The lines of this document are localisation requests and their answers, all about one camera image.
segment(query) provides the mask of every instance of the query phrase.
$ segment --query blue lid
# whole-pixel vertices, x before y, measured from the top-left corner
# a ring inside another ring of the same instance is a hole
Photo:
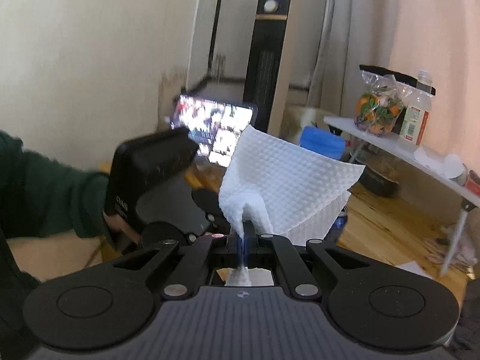
[[[339,160],[345,151],[345,140],[321,128],[307,126],[301,134],[300,147]]]

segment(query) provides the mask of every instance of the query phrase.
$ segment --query red object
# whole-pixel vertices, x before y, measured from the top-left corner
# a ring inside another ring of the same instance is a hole
[[[465,188],[475,195],[480,196],[480,178],[473,170],[469,171]]]
[[[420,143],[422,141],[423,132],[425,131],[425,126],[427,125],[427,120],[428,120],[428,112],[425,111],[423,114],[423,120],[421,122],[420,132],[418,133],[417,146],[420,146]]]

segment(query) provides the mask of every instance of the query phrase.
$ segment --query orange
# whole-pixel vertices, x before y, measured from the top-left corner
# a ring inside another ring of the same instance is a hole
[[[382,133],[382,128],[383,128],[383,125],[381,124],[374,124],[374,125],[371,125],[370,128],[368,129],[369,132],[371,132],[372,134],[375,134],[375,135],[381,135]]]
[[[392,131],[394,125],[395,125],[395,123],[390,123],[390,124],[385,125],[385,132]]]
[[[365,118],[367,120],[375,120],[375,112],[373,111],[368,112],[368,114],[365,115]]]
[[[394,117],[397,117],[398,115],[400,115],[400,107],[398,105],[394,105],[390,107],[390,112]]]
[[[363,96],[358,100],[357,105],[355,106],[355,112],[358,115],[360,111],[362,110],[362,106],[366,103],[368,103],[370,97],[369,96]]]

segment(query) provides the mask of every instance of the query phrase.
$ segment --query paper towel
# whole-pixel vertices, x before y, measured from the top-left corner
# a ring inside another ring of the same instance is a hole
[[[456,154],[441,157],[431,150],[426,150],[422,146],[413,153],[413,157],[420,164],[447,179],[454,179],[460,176],[465,169],[462,160]]]
[[[226,170],[218,202],[240,237],[242,221],[251,220],[258,233],[305,245],[326,235],[363,169],[248,126]]]

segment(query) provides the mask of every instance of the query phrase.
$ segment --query bottle label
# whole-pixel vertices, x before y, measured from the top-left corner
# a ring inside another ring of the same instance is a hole
[[[422,109],[409,106],[405,113],[405,120],[403,121],[400,136],[417,146],[422,142],[423,132],[427,126],[429,113]]]

